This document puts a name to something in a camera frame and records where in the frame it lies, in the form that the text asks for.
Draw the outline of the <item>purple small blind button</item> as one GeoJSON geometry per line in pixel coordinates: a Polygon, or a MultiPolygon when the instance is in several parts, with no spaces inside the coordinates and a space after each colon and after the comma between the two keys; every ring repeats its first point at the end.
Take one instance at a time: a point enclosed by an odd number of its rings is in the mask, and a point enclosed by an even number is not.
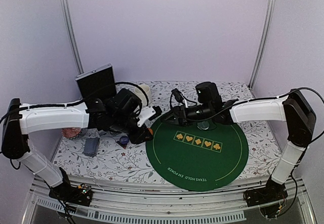
{"type": "Polygon", "coordinates": [[[122,136],[120,139],[119,139],[119,143],[121,145],[127,145],[128,143],[130,142],[129,138],[127,136],[122,136]]]}

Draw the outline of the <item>clear dealer button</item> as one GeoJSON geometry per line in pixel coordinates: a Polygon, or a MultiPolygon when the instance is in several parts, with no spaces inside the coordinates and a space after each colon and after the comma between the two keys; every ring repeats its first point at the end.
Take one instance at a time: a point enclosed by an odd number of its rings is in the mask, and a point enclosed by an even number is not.
{"type": "Polygon", "coordinates": [[[197,127],[200,130],[207,131],[210,128],[210,123],[208,121],[202,121],[197,123],[197,127]]]}

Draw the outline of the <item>aluminium poker chip case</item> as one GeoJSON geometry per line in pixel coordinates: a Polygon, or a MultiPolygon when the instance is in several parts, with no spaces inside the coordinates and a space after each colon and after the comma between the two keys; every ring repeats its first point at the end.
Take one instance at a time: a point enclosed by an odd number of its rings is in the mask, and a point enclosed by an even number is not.
{"type": "Polygon", "coordinates": [[[89,113],[89,129],[132,133],[134,94],[116,90],[111,64],[85,72],[75,78],[89,113]]]}

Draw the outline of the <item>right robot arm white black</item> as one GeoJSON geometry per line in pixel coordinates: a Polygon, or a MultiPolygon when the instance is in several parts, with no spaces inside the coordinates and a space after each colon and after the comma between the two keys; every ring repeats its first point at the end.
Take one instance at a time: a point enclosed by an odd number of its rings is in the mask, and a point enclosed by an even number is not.
{"type": "Polygon", "coordinates": [[[272,202],[281,194],[281,186],[301,162],[309,145],[317,140],[313,136],[316,114],[302,94],[304,88],[291,89],[279,96],[227,102],[221,99],[215,83],[202,82],[196,85],[195,90],[198,104],[188,106],[185,96],[173,89],[170,98],[179,105],[171,105],[161,121],[182,127],[207,120],[223,125],[250,121],[282,122],[286,125],[287,144],[268,179],[269,185],[261,194],[265,201],[272,202]]]}

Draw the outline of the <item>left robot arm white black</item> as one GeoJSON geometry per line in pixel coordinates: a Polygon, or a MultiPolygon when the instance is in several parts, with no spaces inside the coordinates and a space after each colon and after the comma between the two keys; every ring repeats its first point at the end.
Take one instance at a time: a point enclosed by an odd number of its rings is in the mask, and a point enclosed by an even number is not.
{"type": "Polygon", "coordinates": [[[30,133],[63,128],[119,131],[131,143],[140,144],[153,138],[145,122],[158,114],[158,108],[143,106],[128,89],[121,89],[109,99],[84,98],[62,104],[21,104],[15,98],[1,119],[1,151],[6,158],[17,160],[40,176],[63,200],[70,201],[75,197],[74,187],[68,184],[62,170],[28,142],[30,133]]]}

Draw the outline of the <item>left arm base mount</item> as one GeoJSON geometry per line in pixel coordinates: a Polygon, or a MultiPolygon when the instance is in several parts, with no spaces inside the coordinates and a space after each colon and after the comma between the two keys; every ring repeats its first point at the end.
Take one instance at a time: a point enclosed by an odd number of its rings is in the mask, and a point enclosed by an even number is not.
{"type": "Polygon", "coordinates": [[[50,187],[49,197],[62,202],[89,207],[92,201],[93,191],[90,186],[81,184],[71,186],[62,183],[57,187],[50,187]]]}

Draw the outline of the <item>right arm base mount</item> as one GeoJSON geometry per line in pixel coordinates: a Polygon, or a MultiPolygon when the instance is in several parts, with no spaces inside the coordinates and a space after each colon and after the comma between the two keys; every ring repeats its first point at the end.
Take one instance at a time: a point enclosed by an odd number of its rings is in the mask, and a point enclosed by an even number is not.
{"type": "Polygon", "coordinates": [[[288,197],[285,184],[268,182],[262,188],[250,188],[243,193],[247,206],[257,206],[283,200],[288,197]]]}

